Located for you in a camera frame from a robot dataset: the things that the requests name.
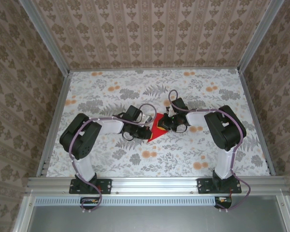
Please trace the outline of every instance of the red triangular block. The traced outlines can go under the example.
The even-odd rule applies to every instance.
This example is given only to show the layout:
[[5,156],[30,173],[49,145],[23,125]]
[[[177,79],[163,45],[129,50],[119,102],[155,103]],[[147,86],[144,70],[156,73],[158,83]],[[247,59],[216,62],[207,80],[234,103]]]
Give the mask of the red triangular block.
[[157,127],[157,125],[158,125],[158,121],[159,121],[160,119],[162,119],[162,117],[163,117],[163,114],[159,114],[159,113],[157,113],[157,116],[156,116],[156,118],[155,118],[155,120],[154,120],[153,127],[152,127],[152,129],[151,129],[152,136],[151,136],[151,138],[148,140],[148,142],[150,142],[150,141],[152,141],[152,140],[154,140],[154,139],[157,139],[158,137],[160,137],[160,136],[164,135],[166,132],[168,132],[167,130],[159,129],[159,128]]

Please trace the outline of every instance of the wall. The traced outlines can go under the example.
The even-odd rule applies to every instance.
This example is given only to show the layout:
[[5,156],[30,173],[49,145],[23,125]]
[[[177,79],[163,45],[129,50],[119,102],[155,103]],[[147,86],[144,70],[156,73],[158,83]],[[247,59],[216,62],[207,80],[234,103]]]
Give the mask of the wall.
[[237,66],[269,0],[34,0],[70,69]]
[[62,78],[20,3],[0,0],[0,232],[36,174]]
[[244,72],[278,175],[290,186],[290,0]]

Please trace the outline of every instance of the metal strip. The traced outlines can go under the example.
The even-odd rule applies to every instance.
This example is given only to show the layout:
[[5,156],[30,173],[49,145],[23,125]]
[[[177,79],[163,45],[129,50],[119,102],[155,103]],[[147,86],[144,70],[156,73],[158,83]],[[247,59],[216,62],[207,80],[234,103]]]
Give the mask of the metal strip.
[[30,223],[35,197],[24,197],[13,232],[26,232]]
[[290,196],[278,195],[277,202],[285,222],[287,232],[290,232]]
[[[112,182],[112,196],[220,196],[225,194],[199,194],[197,178],[206,177],[134,177],[119,178],[108,177]],[[251,195],[268,196],[287,193],[285,181],[282,176],[250,176],[241,177],[251,186]],[[32,196],[71,196],[69,187],[72,177],[39,177],[30,178],[25,194]],[[242,184],[242,193],[246,195],[248,188]]]
[[[37,197],[34,206],[80,206],[81,197]],[[101,206],[205,206],[215,205],[215,197],[113,197],[104,196]]]
[[252,120],[253,120],[253,122],[255,124],[255,128],[256,128],[256,131],[257,131],[257,135],[258,135],[258,138],[259,138],[259,141],[260,141],[260,145],[261,145],[262,151],[263,151],[264,156],[265,156],[265,158],[267,160],[267,164],[268,164],[268,167],[270,169],[271,175],[276,175],[276,172],[275,172],[275,169],[274,169],[274,166],[273,166],[273,163],[272,163],[272,159],[271,159],[269,150],[267,149],[267,146],[266,146],[266,143],[265,143],[265,139],[264,139],[264,136],[263,136],[263,133],[262,133],[262,130],[261,130],[261,126],[260,126],[260,123],[259,123],[259,120],[258,120],[258,117],[257,117],[257,114],[256,114],[256,110],[255,110],[255,107],[253,106],[253,103],[252,103],[252,99],[251,99],[251,96],[250,96],[250,93],[249,93],[249,90],[248,90],[248,86],[247,86],[244,74],[243,74],[242,71],[240,71],[239,75],[240,75],[240,80],[241,80],[241,83],[242,83],[242,86],[243,86],[243,89],[244,89],[244,93],[245,93],[245,96],[246,96],[246,99],[247,99],[247,104],[248,104],[249,109],[250,109],[251,117],[252,117]]
[[70,72],[99,72],[99,71],[143,71],[143,70],[198,70],[198,69],[237,69],[235,66],[229,67],[153,67],[153,68],[120,68],[120,69],[71,69]]
[[63,84],[61,87],[60,95],[59,95],[56,109],[54,112],[53,120],[52,120],[52,123],[50,125],[50,129],[49,129],[47,139],[45,142],[41,161],[40,161],[39,168],[37,171],[37,176],[42,175],[43,166],[53,152],[53,148],[54,148],[54,144],[55,144],[55,140],[56,140],[56,135],[57,135],[57,131],[58,131],[60,120],[61,120],[61,115],[62,115],[63,108],[64,108],[64,103],[66,101],[66,98],[67,98],[67,95],[69,92],[69,88],[70,88],[70,82],[71,82],[70,76],[68,76],[67,78],[65,78],[63,80]]
[[284,0],[274,0],[270,2],[238,64],[238,67],[242,72],[245,71],[251,58],[255,54],[258,46],[260,45],[262,39],[264,38],[268,28],[270,27],[272,21],[274,20],[283,2]]
[[35,8],[33,1],[28,0],[20,0],[20,3],[24,7],[25,11],[27,12],[30,20],[32,21],[35,29],[39,33],[40,37],[42,38],[43,42],[45,43],[48,51],[54,58],[56,64],[58,65],[59,69],[61,70],[63,76],[66,78],[68,76],[69,65],[65,61],[64,57],[62,56],[59,47],[57,46],[56,42],[53,39],[53,36],[48,31],[43,19],[39,15],[38,10]]

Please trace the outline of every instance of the floral patterned mat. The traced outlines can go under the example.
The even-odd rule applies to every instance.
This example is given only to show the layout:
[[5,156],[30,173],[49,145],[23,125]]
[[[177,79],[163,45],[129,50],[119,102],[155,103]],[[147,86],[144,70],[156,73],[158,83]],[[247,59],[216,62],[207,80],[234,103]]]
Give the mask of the floral patterned mat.
[[[238,175],[269,175],[243,88],[235,69],[72,72],[47,176],[73,176],[74,169],[59,137],[74,117],[111,116],[130,105],[151,103],[160,113],[169,106],[168,93],[179,92],[189,109],[229,105],[247,130],[236,155]],[[142,108],[145,114],[150,107]],[[189,127],[185,133],[168,132],[147,142],[124,140],[121,134],[99,136],[90,153],[98,176],[210,176],[217,150],[208,128]]]

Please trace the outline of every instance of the cable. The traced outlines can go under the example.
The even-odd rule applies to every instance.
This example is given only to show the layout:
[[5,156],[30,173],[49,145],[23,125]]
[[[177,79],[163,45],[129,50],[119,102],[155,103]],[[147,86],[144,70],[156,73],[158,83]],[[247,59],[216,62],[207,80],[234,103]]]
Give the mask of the cable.
[[233,152],[232,152],[232,160],[231,160],[231,165],[230,165],[230,171],[232,173],[232,175],[235,177],[235,179],[237,179],[238,181],[244,183],[247,187],[248,187],[248,191],[247,191],[247,194],[246,196],[235,206],[232,206],[230,207],[229,209],[226,209],[225,207],[223,207],[222,205],[220,204],[216,204],[218,205],[219,207],[221,207],[222,209],[224,209],[226,212],[229,211],[229,210],[233,210],[233,209],[236,209],[238,206],[240,206],[245,200],[246,198],[249,196],[250,192],[251,192],[251,187],[250,185],[245,182],[244,180],[240,179],[239,177],[237,177],[233,171],[233,166],[234,166],[234,160],[235,160],[235,153],[237,151],[237,149],[239,148],[239,146],[243,143],[243,139],[244,139],[244,136],[243,136],[243,132],[242,132],[242,129],[240,127],[240,125],[235,121],[235,119],[233,117],[231,117],[229,114],[227,114],[226,112],[223,112],[219,109],[193,109],[193,110],[186,110],[186,109],[181,109],[179,107],[177,107],[171,100],[171,93],[172,92],[175,92],[176,93],[176,99],[178,98],[178,92],[176,89],[172,89],[170,92],[169,92],[169,101],[170,101],[170,104],[172,105],[172,107],[174,107],[175,109],[177,110],[181,110],[181,111],[185,111],[185,112],[219,112],[221,114],[223,114],[224,116],[228,117],[234,124],[235,126],[237,127],[239,133],[240,133],[240,141],[239,143],[236,145],[236,147],[233,149]]
[[[70,156],[70,158],[72,159],[72,166],[73,166],[73,168],[74,168],[74,170],[75,170],[75,172],[76,172],[76,175],[77,175],[77,177],[78,177],[81,181],[83,181],[84,183],[86,183],[86,184],[92,186],[92,187],[93,187],[93,188],[98,192],[98,194],[99,194],[99,201],[98,201],[97,205],[91,209],[91,211],[97,209],[97,208],[99,207],[99,205],[101,204],[101,202],[102,202],[102,193],[101,193],[101,191],[100,191],[100,190],[99,190],[99,189],[98,189],[94,184],[92,184],[92,183],[86,181],[86,180],[85,180],[85,179],[80,175],[80,173],[78,172],[78,169],[77,169],[77,167],[76,167],[76,165],[75,165],[75,163],[74,163],[74,161],[75,161],[75,156],[72,154],[72,147],[73,147],[73,145],[74,145],[74,143],[75,143],[75,140],[76,140],[77,136],[80,134],[80,132],[84,129],[84,127],[85,127],[88,123],[93,122],[93,121],[99,122],[99,121],[104,121],[104,120],[118,120],[118,121],[122,121],[122,122],[130,123],[130,124],[138,125],[138,126],[145,126],[145,125],[148,125],[148,124],[154,122],[154,120],[155,120],[155,118],[156,118],[156,116],[157,116],[157,110],[156,110],[156,108],[155,108],[152,104],[149,104],[149,103],[144,103],[144,104],[142,104],[142,105],[139,107],[139,109],[141,109],[141,108],[142,108],[143,106],[145,106],[145,105],[149,105],[149,106],[151,106],[151,107],[154,109],[154,111],[155,111],[155,115],[154,115],[154,117],[153,117],[149,122],[146,122],[146,123],[135,123],[135,122],[130,122],[130,121],[127,121],[127,120],[124,120],[124,119],[118,118],[118,117],[114,117],[114,116],[112,116],[112,117],[102,117],[102,118],[91,118],[91,119],[89,119],[88,121],[86,121],[86,122],[83,123],[83,125],[80,127],[80,129],[78,129],[78,131],[76,132],[76,134],[75,134],[74,137],[72,138],[72,141],[71,141],[71,143],[70,143],[70,147],[69,147],[69,156]],[[83,210],[83,212],[84,212],[84,211],[85,211],[85,208],[84,208],[83,205],[84,205],[84,202],[81,204],[81,208],[82,208],[82,210]]]

